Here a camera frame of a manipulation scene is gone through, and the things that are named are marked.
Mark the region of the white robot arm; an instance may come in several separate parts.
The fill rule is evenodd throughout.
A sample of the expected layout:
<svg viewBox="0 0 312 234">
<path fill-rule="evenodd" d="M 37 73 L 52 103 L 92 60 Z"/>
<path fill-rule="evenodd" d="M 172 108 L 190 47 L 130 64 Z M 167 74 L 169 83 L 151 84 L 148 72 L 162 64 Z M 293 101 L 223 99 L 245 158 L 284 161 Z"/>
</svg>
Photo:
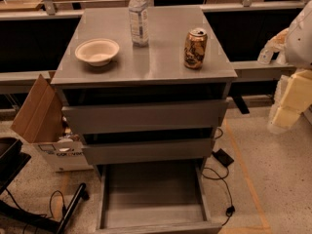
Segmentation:
<svg viewBox="0 0 312 234">
<path fill-rule="evenodd" d="M 290 77 L 281 76 L 277 84 L 267 125 L 272 134 L 288 131 L 312 105 L 312 1 L 269 41 L 271 47 L 277 44 L 283 61 L 295 72 Z"/>
</svg>

